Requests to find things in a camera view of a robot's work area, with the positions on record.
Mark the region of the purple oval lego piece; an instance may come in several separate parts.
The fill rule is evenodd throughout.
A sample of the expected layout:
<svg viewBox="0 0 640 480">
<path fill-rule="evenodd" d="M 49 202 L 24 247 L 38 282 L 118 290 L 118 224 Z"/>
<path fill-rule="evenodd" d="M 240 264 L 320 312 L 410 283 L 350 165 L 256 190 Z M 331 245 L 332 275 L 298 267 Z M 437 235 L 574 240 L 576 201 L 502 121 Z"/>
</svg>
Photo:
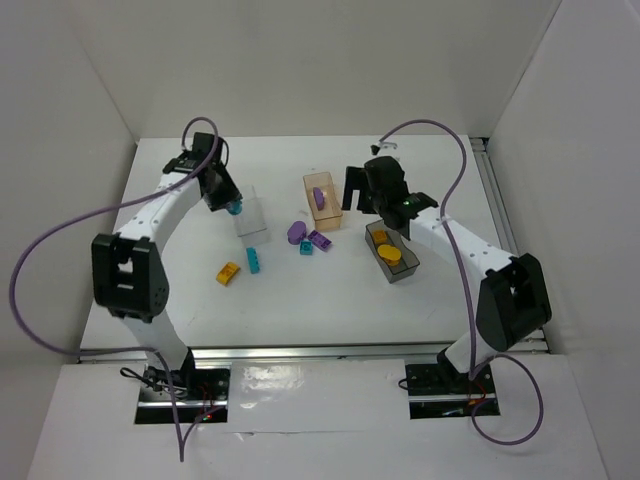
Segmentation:
<svg viewBox="0 0 640 480">
<path fill-rule="evenodd" d="M 287 241 L 291 245 L 299 245 L 307 235 L 307 227 L 304 221 L 294 221 L 287 230 Z"/>
</svg>

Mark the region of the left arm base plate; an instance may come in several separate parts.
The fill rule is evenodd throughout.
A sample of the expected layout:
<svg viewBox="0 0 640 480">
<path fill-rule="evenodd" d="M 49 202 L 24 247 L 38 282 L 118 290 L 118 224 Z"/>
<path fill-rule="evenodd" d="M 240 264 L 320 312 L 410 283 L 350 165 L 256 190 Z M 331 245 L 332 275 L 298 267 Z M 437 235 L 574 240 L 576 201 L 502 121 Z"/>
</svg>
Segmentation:
<svg viewBox="0 0 640 480">
<path fill-rule="evenodd" d="M 171 424 L 173 415 L 169 387 L 150 373 L 139 374 L 128 367 L 120 375 L 140 384 L 134 423 L 136 425 Z M 176 387 L 176 408 L 181 424 L 192 423 L 199 415 L 204 424 L 228 421 L 231 370 L 229 366 L 196 370 L 192 385 Z"/>
</svg>

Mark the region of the purple lego brick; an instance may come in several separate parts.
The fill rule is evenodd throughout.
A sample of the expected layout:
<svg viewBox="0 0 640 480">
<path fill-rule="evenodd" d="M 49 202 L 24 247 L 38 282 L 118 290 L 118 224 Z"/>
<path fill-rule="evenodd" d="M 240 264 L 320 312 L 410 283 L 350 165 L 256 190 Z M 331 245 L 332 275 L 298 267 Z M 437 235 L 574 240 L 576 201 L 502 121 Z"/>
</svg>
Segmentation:
<svg viewBox="0 0 640 480">
<path fill-rule="evenodd" d="M 318 211 L 322 211 L 326 206 L 325 192 L 319 187 L 313 187 L 312 195 L 313 195 L 314 203 L 316 205 L 316 209 Z"/>
<path fill-rule="evenodd" d="M 322 233 L 312 230 L 307 235 L 308 240 L 319 250 L 327 252 L 332 246 L 332 242 Z"/>
</svg>

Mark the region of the teal decorated lego piece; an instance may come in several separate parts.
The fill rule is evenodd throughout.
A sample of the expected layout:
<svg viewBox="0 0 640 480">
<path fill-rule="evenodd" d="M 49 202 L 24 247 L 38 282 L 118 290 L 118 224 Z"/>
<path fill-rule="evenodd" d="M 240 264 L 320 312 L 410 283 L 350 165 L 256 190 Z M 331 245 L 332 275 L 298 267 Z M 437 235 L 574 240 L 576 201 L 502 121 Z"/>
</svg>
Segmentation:
<svg viewBox="0 0 640 480">
<path fill-rule="evenodd" d="M 229 202 L 225 209 L 232 216 L 240 215 L 243 210 L 243 202 L 241 200 Z"/>
</svg>

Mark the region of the yellow oval lego piece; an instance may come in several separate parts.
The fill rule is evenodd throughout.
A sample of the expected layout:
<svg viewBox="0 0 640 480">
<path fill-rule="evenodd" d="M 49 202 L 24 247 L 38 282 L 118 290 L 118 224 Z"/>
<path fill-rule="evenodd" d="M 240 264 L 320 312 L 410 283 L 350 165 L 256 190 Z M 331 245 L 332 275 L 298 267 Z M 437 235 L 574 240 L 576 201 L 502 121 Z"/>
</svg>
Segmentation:
<svg viewBox="0 0 640 480">
<path fill-rule="evenodd" d="M 378 256 L 389 266 L 397 266 L 402 260 L 402 252 L 390 244 L 380 244 L 377 247 Z"/>
</svg>

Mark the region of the long teal lego brick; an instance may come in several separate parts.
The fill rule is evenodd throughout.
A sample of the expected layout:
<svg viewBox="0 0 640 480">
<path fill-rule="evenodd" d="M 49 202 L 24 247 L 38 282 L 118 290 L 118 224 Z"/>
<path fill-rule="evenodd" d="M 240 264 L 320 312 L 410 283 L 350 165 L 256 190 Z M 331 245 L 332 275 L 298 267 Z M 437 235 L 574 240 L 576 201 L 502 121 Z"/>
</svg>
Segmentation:
<svg viewBox="0 0 640 480">
<path fill-rule="evenodd" d="M 257 274 L 261 270 L 259 257 L 254 247 L 246 249 L 247 263 L 251 274 Z"/>
</svg>

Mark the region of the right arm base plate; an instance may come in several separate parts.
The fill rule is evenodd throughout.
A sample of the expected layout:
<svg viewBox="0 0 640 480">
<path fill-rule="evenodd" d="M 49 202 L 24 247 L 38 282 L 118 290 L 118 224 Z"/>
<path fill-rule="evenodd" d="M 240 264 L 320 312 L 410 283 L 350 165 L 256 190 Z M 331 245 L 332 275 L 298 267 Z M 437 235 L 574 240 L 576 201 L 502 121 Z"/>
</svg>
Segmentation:
<svg viewBox="0 0 640 480">
<path fill-rule="evenodd" d="M 408 395 L 412 420 L 499 416 L 493 374 L 489 367 L 470 381 L 466 376 L 445 380 L 436 364 L 407 364 L 405 377 L 397 383 Z"/>
</svg>

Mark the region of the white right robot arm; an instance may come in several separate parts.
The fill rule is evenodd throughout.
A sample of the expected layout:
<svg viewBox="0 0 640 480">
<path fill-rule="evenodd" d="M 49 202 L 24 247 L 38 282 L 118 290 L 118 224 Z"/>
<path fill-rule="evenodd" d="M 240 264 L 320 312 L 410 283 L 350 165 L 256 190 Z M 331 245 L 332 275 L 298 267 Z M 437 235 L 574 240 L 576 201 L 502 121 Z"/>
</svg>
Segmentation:
<svg viewBox="0 0 640 480">
<path fill-rule="evenodd" d="M 378 215 L 384 225 L 419 243 L 463 274 L 463 293 L 471 302 L 468 332 L 438 354 L 446 379 L 468 375 L 482 363 L 546 324 L 552 316 L 541 264 L 531 254 L 516 256 L 483 240 L 442 212 L 423 192 L 411 193 L 400 163 L 378 156 L 362 167 L 348 166 L 342 208 L 353 193 L 357 209 Z"/>
</svg>

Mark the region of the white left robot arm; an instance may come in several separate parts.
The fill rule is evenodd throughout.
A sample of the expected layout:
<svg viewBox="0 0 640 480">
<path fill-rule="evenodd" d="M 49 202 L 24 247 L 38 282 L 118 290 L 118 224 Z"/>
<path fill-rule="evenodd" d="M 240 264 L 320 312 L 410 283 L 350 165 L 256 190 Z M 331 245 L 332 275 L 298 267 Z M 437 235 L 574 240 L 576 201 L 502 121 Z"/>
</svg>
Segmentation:
<svg viewBox="0 0 640 480">
<path fill-rule="evenodd" d="M 358 224 L 325 228 L 304 180 L 326 176 L 297 146 L 182 137 L 129 220 L 91 243 L 95 304 L 146 358 L 144 380 L 196 390 L 199 349 L 365 339 L 375 301 Z"/>
</svg>

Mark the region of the small teal lego brick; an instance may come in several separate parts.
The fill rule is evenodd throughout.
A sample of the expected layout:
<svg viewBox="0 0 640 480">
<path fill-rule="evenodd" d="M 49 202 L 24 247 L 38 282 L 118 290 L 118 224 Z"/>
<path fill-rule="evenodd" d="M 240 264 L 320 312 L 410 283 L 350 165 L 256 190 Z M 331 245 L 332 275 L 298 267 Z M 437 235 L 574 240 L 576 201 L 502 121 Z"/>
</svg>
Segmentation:
<svg viewBox="0 0 640 480">
<path fill-rule="evenodd" d="M 310 256 L 313 254 L 313 244 L 308 240 L 303 240 L 299 245 L 299 252 L 301 255 Z"/>
</svg>

